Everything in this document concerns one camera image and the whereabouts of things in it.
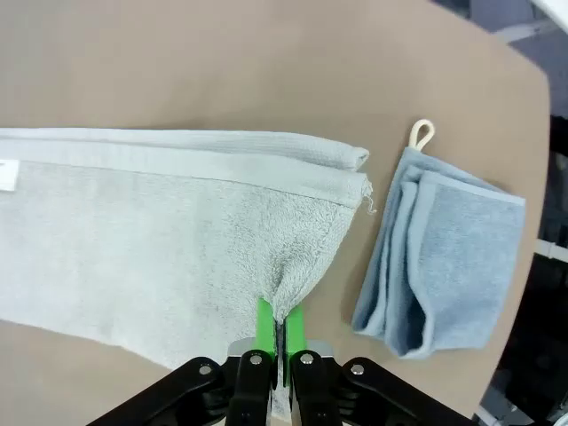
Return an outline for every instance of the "folded towel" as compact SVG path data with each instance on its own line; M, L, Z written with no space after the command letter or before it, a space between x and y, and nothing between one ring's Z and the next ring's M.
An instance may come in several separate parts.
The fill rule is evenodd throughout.
M422 154L433 133L411 132L352 318L407 359L486 345L525 220L522 198Z
M222 363L258 297L282 321L320 280L371 192L367 154L287 133L0 130L20 161L0 191L0 318Z

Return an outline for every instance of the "towel label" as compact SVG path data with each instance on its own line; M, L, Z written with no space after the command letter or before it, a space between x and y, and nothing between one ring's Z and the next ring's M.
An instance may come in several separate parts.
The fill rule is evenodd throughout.
M15 191L20 162L0 158L0 191Z

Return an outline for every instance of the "bolt head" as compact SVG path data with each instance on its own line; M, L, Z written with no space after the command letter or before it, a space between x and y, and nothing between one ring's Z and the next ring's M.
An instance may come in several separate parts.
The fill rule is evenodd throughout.
M302 364L306 364L309 366L313 362L313 356L310 355L309 353L305 353L300 357L300 361L302 361Z
M355 375L362 375L363 373L365 373L365 368L360 364L353 364L353 366L351 367L351 372Z
M211 371L213 371L213 370L211 369L210 366L206 365L206 366L199 367L199 374L200 375L208 375Z
M250 363L253 366L257 366L258 364L260 364L261 362L263 362L263 359L260 355L253 355L252 357L250 357Z

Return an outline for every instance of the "white hanging loop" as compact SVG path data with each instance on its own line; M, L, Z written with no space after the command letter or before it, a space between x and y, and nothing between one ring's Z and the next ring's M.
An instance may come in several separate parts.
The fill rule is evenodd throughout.
M418 140L418 133L420 132L420 129L422 127L426 127L428 131L422 139ZM412 126L412 129L410 130L410 138L408 138L408 146L421 151L426 146L426 144L428 144L428 142L430 142L431 139L434 138L435 133L436 128L434 127L434 123L430 120L422 118L421 120L415 122L414 126Z

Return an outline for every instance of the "brown table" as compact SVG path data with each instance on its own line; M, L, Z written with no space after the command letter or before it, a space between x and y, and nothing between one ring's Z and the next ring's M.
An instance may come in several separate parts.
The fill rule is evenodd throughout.
M407 133L527 200L515 278L482 351L400 361L354 335L381 215L361 209L304 302L307 335L471 415L507 341L547 168L548 87L499 40L423 0L0 0L0 126L285 130L371 152L379 209ZM0 324L0 423L85 423L166 373L118 348Z

